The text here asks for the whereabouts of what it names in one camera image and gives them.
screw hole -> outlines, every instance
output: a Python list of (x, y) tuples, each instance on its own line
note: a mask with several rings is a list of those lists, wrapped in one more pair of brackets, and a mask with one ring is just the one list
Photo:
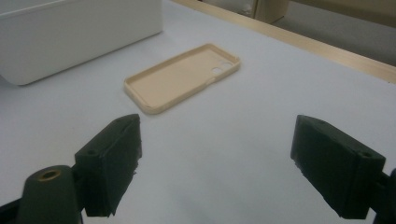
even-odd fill
[(49, 181), (52, 179), (55, 179), (56, 177), (58, 177), (61, 174), (60, 170), (50, 170), (47, 171), (46, 173), (42, 174), (38, 180), (39, 181)]
[(363, 157), (372, 157), (372, 155), (368, 152), (361, 152), (360, 153)]

white tabletop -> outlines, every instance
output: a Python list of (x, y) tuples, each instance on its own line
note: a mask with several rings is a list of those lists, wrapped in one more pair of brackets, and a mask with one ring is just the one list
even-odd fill
[[(85, 223), (372, 223), (344, 220), (290, 159), (296, 116), (323, 119), (396, 167), (396, 86), (198, 11), (163, 1), (164, 30), (33, 84), (0, 79), (0, 204), (33, 172), (74, 164), (111, 120), (141, 117), (143, 158), (117, 214)], [(214, 43), (239, 71), (155, 116), (123, 80)]]

white storage bin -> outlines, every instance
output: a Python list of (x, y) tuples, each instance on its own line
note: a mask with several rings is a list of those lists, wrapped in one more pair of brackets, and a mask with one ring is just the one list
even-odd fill
[(2, 0), (0, 75), (24, 85), (163, 28), (161, 0)]

beige phone case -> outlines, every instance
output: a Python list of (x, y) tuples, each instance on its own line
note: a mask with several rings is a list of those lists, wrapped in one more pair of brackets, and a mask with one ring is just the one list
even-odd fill
[(238, 70), (238, 57), (213, 44), (184, 52), (128, 77), (124, 88), (148, 114), (158, 114)]

